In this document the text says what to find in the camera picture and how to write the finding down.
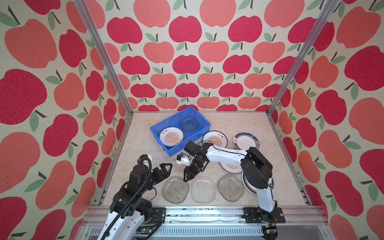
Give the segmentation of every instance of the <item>black mounting plate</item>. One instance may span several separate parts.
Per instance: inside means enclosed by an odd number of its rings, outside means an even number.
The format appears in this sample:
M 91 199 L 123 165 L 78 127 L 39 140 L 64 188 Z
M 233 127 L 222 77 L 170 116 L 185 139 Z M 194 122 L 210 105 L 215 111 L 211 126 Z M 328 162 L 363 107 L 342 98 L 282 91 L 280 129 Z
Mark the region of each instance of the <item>black mounting plate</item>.
M 245 219 L 246 223 L 263 223 L 259 219 L 260 213 L 257 212 L 257 207 L 244 207 L 244 215 L 241 216 Z M 276 223 L 285 223 L 285 217 L 281 208 L 276 208 Z

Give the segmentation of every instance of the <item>plate with dark green rim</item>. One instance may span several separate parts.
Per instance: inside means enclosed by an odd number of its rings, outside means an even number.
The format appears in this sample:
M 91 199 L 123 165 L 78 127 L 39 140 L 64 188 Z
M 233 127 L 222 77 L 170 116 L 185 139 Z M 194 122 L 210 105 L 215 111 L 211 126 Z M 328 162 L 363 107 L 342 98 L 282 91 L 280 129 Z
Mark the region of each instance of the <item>plate with dark green rim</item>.
M 249 132 L 239 132 L 233 138 L 235 148 L 239 150 L 248 150 L 250 147 L 260 148 L 260 143 L 257 137 Z

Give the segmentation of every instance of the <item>wall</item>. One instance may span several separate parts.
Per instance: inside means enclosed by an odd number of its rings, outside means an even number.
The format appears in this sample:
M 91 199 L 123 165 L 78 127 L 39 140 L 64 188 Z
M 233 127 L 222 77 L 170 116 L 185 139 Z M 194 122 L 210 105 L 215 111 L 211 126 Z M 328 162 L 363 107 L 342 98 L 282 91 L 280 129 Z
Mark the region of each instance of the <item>wall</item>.
M 126 114 L 73 2 L 7 0 L 0 12 L 0 239 L 73 239 Z
M 312 0 L 97 1 L 106 10 L 99 33 L 120 51 L 121 61 L 112 57 L 112 62 L 135 111 L 187 105 L 266 110 L 323 5 L 311 5 Z M 318 51 L 330 40 L 323 39 Z M 307 74 L 304 64 L 299 75 Z
M 334 25 L 331 44 L 305 58 L 309 76 L 277 107 L 293 165 L 338 240 L 384 239 L 383 6 L 341 2 L 324 27 Z

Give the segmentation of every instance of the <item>black cable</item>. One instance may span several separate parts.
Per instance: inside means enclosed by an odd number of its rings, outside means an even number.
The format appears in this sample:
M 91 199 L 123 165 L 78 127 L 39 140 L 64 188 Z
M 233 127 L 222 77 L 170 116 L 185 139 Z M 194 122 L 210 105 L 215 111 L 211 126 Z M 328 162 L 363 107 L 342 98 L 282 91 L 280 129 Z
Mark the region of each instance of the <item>black cable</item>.
M 148 172 L 147 172 L 147 177 L 145 178 L 145 181 L 143 182 L 143 184 L 138 188 L 138 190 L 133 194 L 132 198 L 127 202 L 127 204 L 123 207 L 123 209 L 117 214 L 117 216 L 113 219 L 113 221 L 111 222 L 111 224 L 107 227 L 107 229 L 105 230 L 103 236 L 101 237 L 100 240 L 104 240 L 106 237 L 109 236 L 109 231 L 112 229 L 113 225 L 116 223 L 116 221 L 119 219 L 119 217 L 121 217 L 122 213 L 128 208 L 128 206 L 133 202 L 133 200 L 137 197 L 137 195 L 143 190 L 143 188 L 145 187 L 145 185 L 148 183 L 148 180 L 151 176 L 151 171 L 152 171 L 152 163 L 150 161 L 150 159 L 148 158 Z

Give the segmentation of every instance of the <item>blue plastic crate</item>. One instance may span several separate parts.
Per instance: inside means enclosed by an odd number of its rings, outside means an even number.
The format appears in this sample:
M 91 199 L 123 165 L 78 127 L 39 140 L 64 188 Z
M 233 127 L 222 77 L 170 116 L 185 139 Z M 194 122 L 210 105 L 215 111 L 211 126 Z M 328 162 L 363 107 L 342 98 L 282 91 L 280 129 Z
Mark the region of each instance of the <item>blue plastic crate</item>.
M 161 131 L 167 127 L 178 127 L 181 129 L 180 121 L 188 117 L 195 118 L 199 122 L 199 127 L 192 132 L 183 131 L 184 140 L 181 143 L 177 144 L 176 146 L 173 146 L 173 147 L 165 146 L 160 141 L 160 138 L 159 138 Z M 163 147 L 163 149 L 171 157 L 176 153 L 178 153 L 179 151 L 183 150 L 189 141 L 196 141 L 197 139 L 202 137 L 204 134 L 209 132 L 210 127 L 211 127 L 211 123 L 208 122 L 201 113 L 196 111 L 193 107 L 187 107 L 183 111 L 180 111 L 175 115 L 153 125 L 150 128 L 150 130 L 153 136 L 155 137 L 156 141 Z

